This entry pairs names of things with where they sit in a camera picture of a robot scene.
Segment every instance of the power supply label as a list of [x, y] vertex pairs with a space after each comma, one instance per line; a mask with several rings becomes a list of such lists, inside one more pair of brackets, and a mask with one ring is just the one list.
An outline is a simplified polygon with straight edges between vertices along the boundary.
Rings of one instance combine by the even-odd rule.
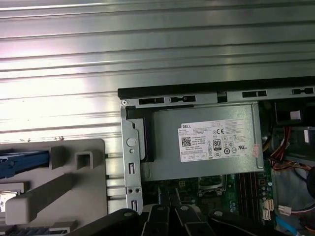
[[181, 162], [250, 155], [244, 119], [185, 123], [178, 138]]

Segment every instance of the wire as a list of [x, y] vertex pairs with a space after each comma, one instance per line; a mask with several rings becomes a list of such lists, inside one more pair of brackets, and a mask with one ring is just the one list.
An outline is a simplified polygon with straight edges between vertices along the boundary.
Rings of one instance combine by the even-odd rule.
[[315, 230], [310, 229], [309, 227], [305, 226], [305, 228], [312, 234], [315, 234]]
[[311, 206], [305, 208], [305, 209], [300, 209], [300, 210], [292, 210], [293, 214], [298, 214], [298, 213], [306, 213], [310, 212], [315, 209], [315, 203], [313, 203]]
[[306, 178], [304, 178], [303, 176], [301, 176], [297, 171], [296, 168], [293, 169], [293, 173], [303, 182], [306, 182]]
[[278, 216], [276, 216], [276, 222], [286, 230], [290, 231], [293, 235], [297, 235], [297, 230], [290, 224], [286, 223], [284, 220], [280, 219]]

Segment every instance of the yellow wire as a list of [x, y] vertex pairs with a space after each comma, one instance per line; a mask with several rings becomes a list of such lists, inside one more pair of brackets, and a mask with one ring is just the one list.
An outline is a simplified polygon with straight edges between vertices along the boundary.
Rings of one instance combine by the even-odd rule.
[[267, 143], [266, 147], [264, 147], [262, 151], [265, 152], [270, 147], [270, 144], [271, 144], [271, 141]]
[[308, 228], [308, 227], [306, 227], [306, 226], [305, 226], [305, 228], [306, 228], [310, 233], [315, 234], [315, 230], [312, 230], [312, 229], [310, 229], [310, 228]]

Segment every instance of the metal frame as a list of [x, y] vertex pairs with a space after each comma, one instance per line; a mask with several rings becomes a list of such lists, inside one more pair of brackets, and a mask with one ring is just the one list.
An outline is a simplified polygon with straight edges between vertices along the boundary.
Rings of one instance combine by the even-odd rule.
[[122, 110], [123, 159], [126, 187], [126, 206], [141, 213], [143, 208], [140, 142], [138, 130], [134, 123], [126, 119], [126, 111]]

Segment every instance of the white connector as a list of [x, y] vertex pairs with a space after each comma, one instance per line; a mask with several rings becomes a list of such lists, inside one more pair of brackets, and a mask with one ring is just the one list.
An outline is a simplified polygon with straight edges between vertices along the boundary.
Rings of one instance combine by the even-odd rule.
[[281, 206], [281, 205], [279, 205], [278, 206], [278, 210], [279, 210], [280, 214], [282, 214], [282, 215], [289, 216], [289, 215], [292, 214], [292, 208], [290, 208], [288, 206]]
[[271, 214], [269, 210], [262, 211], [262, 219], [263, 220], [271, 220]]
[[267, 210], [274, 210], [274, 209], [275, 209], [274, 200], [272, 200], [272, 199], [267, 199], [267, 200], [264, 202], [264, 207], [265, 207]]

